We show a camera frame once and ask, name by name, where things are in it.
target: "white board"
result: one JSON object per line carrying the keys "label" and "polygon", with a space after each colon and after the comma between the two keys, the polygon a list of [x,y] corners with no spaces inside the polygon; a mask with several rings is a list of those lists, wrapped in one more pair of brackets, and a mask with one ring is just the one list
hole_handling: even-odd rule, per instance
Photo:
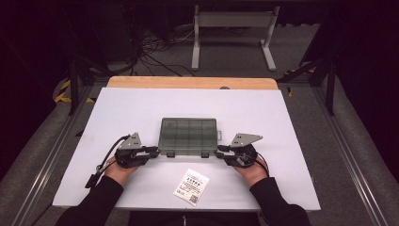
{"label": "white board", "polygon": [[[215,118],[229,145],[236,133],[262,135],[253,143],[263,155],[288,203],[306,210],[320,204],[279,90],[104,88],[68,166],[53,205],[74,206],[88,194],[89,175],[122,136],[138,132],[142,145],[157,146],[162,118]],[[173,195],[188,169],[210,179],[196,207]],[[125,185],[116,207],[256,211],[260,207],[244,180],[214,156],[159,155]]]}

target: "wire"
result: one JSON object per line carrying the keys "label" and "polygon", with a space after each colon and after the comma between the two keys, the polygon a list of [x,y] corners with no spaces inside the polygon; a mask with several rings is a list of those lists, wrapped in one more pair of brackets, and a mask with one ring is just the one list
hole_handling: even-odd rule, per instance
{"label": "wire", "polygon": [[258,152],[256,152],[256,153],[258,154],[258,156],[261,157],[261,159],[262,159],[262,160],[264,161],[264,163],[267,165],[266,160],[264,160],[263,156],[262,156],[260,153],[258,153]]}
{"label": "wire", "polygon": [[149,65],[152,65],[152,66],[180,67],[180,68],[185,69],[185,70],[188,71],[193,77],[195,77],[195,75],[194,75],[189,69],[187,69],[185,66],[182,66],[182,65],[176,65],[176,64],[163,64],[163,65],[160,65],[160,64],[152,64],[152,63],[150,63],[150,62],[148,62],[148,61],[144,61],[144,62],[143,62],[142,59],[140,59],[140,60],[141,60],[142,63],[145,62],[146,64],[149,64]]}
{"label": "wire", "polygon": [[150,56],[150,55],[148,55],[148,54],[146,54],[146,53],[144,53],[144,55],[147,56],[147,57],[149,57],[149,58],[151,58],[153,61],[159,63],[160,65],[164,66],[164,68],[168,69],[169,71],[171,71],[171,72],[173,72],[173,73],[176,73],[176,74],[179,75],[180,77],[183,77],[181,74],[179,74],[179,73],[173,71],[173,70],[172,70],[171,68],[169,68],[167,65],[165,65],[165,64],[163,64],[163,63],[161,63],[161,62],[159,62],[159,61],[156,60],[154,57],[152,57],[152,56]]}
{"label": "wire", "polygon": [[129,75],[132,76],[133,73],[135,73],[135,75],[138,76],[137,72],[134,71],[134,66],[132,66],[132,70],[130,71],[130,74],[129,74]]}
{"label": "wire", "polygon": [[269,177],[269,169],[265,167],[264,164],[262,164],[259,160],[255,159],[255,162],[264,169],[264,171],[266,172],[266,176]]}
{"label": "wire", "polygon": [[108,169],[112,164],[114,164],[114,163],[116,163],[116,162],[117,162],[117,160],[115,160],[115,161],[113,161],[112,163],[108,164],[108,165],[103,169],[103,172],[104,172],[106,169]]}
{"label": "wire", "polygon": [[150,73],[152,74],[152,76],[155,76],[155,74],[153,74],[153,72],[151,71],[150,67],[147,66],[147,62],[145,62],[144,60],[141,59],[141,57],[138,58],[140,60],[140,62],[150,71]]}
{"label": "wire", "polygon": [[152,54],[154,52],[165,52],[169,48],[173,47],[175,44],[183,42],[185,40],[189,40],[188,37],[194,32],[194,30],[191,30],[187,35],[185,35],[183,38],[177,38],[174,36],[173,38],[169,39],[168,42],[165,42],[164,40],[159,40],[159,39],[148,39],[150,35],[147,35],[145,38],[142,39],[142,47],[143,50],[147,54]]}
{"label": "wire", "polygon": [[114,143],[114,145],[112,145],[112,147],[111,147],[111,149],[108,151],[108,153],[106,154],[106,156],[105,156],[105,158],[104,158],[104,160],[103,160],[103,163],[101,164],[101,165],[99,165],[98,167],[100,167],[100,169],[104,166],[104,163],[105,163],[105,161],[106,161],[106,159],[108,159],[108,156],[112,153],[112,151],[115,149],[115,147],[118,145],[118,143],[119,142],[121,142],[122,140],[124,140],[124,139],[127,139],[129,136],[123,136],[123,137],[121,137],[121,138],[119,138],[118,140],[117,140],[117,142],[115,142]]}

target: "metal stand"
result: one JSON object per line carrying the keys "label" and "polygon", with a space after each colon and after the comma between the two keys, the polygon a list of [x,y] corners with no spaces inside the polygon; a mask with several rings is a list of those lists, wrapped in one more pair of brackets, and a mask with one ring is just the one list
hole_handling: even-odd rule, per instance
{"label": "metal stand", "polygon": [[334,87],[335,87],[335,65],[333,60],[326,60],[326,59],[319,59],[316,61],[313,61],[298,70],[289,73],[288,75],[276,79],[278,83],[286,83],[298,76],[300,76],[302,73],[307,72],[308,70],[315,68],[313,75],[309,79],[309,84],[312,87],[319,87],[323,80],[328,76],[327,79],[327,93],[326,93],[326,107],[328,109],[328,112],[331,116],[334,115],[334,112],[332,110],[332,102],[334,98]]}
{"label": "metal stand", "polygon": [[269,43],[278,15],[279,7],[274,7],[273,11],[264,12],[200,12],[199,6],[196,6],[194,13],[195,39],[191,69],[197,71],[200,68],[200,27],[238,26],[267,28],[267,36],[264,40],[261,40],[261,46],[269,71],[275,71],[276,65],[270,53]]}
{"label": "metal stand", "polygon": [[76,107],[79,105],[79,77],[84,86],[91,86],[94,83],[94,76],[89,68],[94,68],[103,73],[105,76],[112,77],[114,74],[108,69],[94,63],[93,61],[75,55],[70,59],[70,74],[71,74],[71,110],[70,115],[73,114]]}

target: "black wall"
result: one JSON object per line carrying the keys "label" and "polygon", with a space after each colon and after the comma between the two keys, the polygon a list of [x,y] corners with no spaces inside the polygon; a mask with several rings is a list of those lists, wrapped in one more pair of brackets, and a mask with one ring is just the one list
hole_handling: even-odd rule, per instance
{"label": "black wall", "polygon": [[0,7],[0,178],[56,106],[67,61],[35,4]]}
{"label": "black wall", "polygon": [[354,36],[340,54],[337,74],[346,95],[399,182],[399,10],[380,1],[348,10]]}

